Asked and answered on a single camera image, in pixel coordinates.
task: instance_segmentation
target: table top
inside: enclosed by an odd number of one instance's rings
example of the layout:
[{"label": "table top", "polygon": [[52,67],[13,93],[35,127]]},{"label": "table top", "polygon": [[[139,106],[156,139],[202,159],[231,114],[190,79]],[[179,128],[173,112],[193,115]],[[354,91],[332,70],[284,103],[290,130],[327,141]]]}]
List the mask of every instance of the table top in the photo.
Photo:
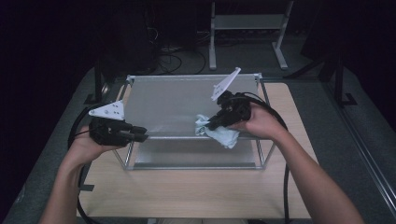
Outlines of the table top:
[{"label": "table top", "polygon": [[[288,86],[264,86],[271,107],[317,160]],[[262,143],[264,151],[272,145]],[[79,198],[90,217],[283,218],[285,164],[276,148],[263,170],[125,171],[110,151],[92,163],[85,184],[94,189]],[[289,205],[291,218],[310,218],[291,175]]]}]

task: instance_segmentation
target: hand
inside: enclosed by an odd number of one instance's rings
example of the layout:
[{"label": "hand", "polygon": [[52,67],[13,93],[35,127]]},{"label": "hand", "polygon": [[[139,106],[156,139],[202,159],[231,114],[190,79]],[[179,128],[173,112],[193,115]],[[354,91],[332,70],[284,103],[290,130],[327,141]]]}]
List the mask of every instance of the hand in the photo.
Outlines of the hand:
[{"label": "hand", "polygon": [[286,129],[262,106],[250,103],[251,115],[247,121],[237,122],[229,128],[249,132],[261,138],[273,139]]},{"label": "hand", "polygon": [[90,138],[90,134],[87,132],[88,130],[89,128],[87,126],[81,128],[82,134],[75,137],[72,146],[64,158],[65,164],[71,165],[71,167],[78,167],[94,161],[106,151],[120,148],[98,145]]}]

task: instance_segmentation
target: dark background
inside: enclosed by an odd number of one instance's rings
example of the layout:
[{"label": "dark background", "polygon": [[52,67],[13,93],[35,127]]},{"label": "dark background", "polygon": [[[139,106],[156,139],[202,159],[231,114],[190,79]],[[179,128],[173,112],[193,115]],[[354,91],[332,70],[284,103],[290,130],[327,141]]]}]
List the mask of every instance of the dark background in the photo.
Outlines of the dark background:
[{"label": "dark background", "polygon": [[[219,1],[218,11],[275,12],[285,6],[284,1],[251,2]],[[393,129],[394,5],[384,0],[301,0],[295,2],[288,26],[288,34],[309,33],[302,54],[313,60],[345,43],[346,67]],[[157,45],[171,39],[191,47],[196,31],[209,29],[210,1],[8,0],[0,10],[3,220],[86,72],[98,60],[109,74],[149,72],[155,67],[156,46],[148,44],[147,25],[158,28]],[[125,65],[127,60],[134,63]]]}]

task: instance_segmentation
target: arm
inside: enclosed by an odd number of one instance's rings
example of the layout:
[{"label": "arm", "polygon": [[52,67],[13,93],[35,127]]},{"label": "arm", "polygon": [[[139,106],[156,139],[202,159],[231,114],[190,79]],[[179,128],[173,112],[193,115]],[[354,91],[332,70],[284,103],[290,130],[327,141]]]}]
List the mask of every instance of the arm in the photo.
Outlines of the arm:
[{"label": "arm", "polygon": [[76,223],[79,174],[84,164],[117,147],[99,146],[88,133],[76,136],[59,167],[52,193],[39,223]]},{"label": "arm", "polygon": [[305,152],[297,140],[259,105],[251,104],[250,120],[231,128],[272,139],[290,168],[304,204],[315,223],[364,223],[337,184]]}]

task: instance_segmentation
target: white cloth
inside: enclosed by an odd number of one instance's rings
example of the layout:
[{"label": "white cloth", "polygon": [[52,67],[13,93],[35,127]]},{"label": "white cloth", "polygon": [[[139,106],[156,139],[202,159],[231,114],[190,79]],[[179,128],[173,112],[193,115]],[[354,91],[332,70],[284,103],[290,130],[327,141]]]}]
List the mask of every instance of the white cloth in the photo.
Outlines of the white cloth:
[{"label": "white cloth", "polygon": [[195,134],[204,135],[217,140],[226,148],[233,148],[237,142],[239,132],[219,126],[216,130],[210,131],[205,125],[209,123],[209,118],[205,115],[197,115],[195,121]]}]

